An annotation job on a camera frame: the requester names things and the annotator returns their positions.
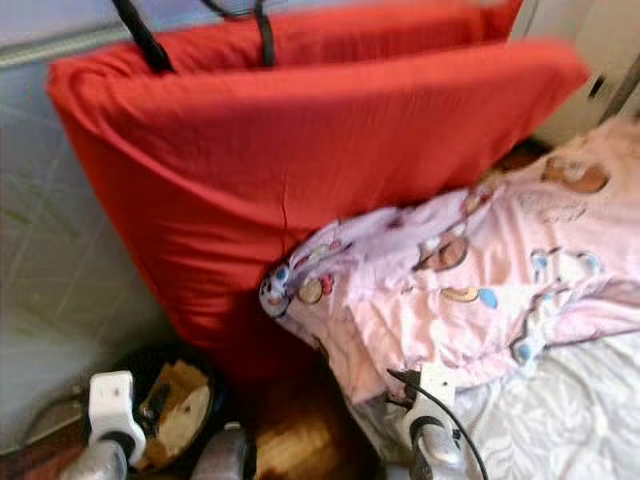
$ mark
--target white door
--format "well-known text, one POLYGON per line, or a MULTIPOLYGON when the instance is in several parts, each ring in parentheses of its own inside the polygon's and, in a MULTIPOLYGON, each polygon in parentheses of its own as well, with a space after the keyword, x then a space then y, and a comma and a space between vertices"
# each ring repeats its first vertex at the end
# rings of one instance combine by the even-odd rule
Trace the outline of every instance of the white door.
POLYGON ((640 55, 640 0, 594 0, 577 31, 575 47, 591 77, 535 137, 558 145, 596 126, 640 55))

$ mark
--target wooden floor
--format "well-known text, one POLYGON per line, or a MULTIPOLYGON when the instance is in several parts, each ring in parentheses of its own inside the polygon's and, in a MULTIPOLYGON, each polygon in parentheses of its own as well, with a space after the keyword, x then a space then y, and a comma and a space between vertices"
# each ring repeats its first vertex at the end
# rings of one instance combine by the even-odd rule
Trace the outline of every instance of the wooden floor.
MULTIPOLYGON (((349 415, 322 361, 295 378, 256 386, 246 404, 258 446, 257 480, 369 480, 377 458, 349 415)), ((0 459, 0 478, 56 480, 81 452, 80 424, 39 442, 20 455, 0 459)), ((147 476, 178 480, 189 472, 147 476)))

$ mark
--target grey wall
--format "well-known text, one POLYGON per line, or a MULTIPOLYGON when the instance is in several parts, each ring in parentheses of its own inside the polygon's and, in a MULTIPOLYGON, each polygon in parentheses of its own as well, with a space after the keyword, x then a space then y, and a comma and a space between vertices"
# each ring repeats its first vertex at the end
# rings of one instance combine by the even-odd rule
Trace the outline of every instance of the grey wall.
POLYGON ((0 72, 0 449, 51 395, 169 331, 71 151, 46 70, 0 72))

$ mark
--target red cushion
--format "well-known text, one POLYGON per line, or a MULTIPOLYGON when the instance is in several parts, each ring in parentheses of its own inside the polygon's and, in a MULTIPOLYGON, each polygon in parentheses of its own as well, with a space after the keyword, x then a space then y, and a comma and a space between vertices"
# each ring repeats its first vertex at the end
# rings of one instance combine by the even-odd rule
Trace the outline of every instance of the red cushion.
POLYGON ((160 36, 177 75, 119 45, 57 62, 49 93, 178 332, 249 381, 306 352, 259 313, 274 262, 335 218, 473 183, 585 81, 566 47, 453 48, 504 38, 514 14, 276 16, 267 71, 254 22, 197 28, 160 36))

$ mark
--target white bedsheet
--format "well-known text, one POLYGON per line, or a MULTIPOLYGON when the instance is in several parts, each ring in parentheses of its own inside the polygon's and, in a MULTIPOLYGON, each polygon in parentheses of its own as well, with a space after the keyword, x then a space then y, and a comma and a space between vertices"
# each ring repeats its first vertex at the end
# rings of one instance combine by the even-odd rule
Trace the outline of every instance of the white bedsheet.
POLYGON ((530 378, 469 389, 455 411, 493 480, 638 479, 640 334, 553 348, 530 378))

